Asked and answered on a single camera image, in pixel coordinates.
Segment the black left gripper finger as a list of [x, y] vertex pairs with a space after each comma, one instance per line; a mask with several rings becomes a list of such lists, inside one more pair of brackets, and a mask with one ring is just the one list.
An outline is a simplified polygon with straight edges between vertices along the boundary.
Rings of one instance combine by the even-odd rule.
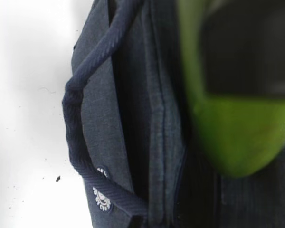
[[285, 0], [232, 0], [200, 38], [208, 93], [285, 97]]

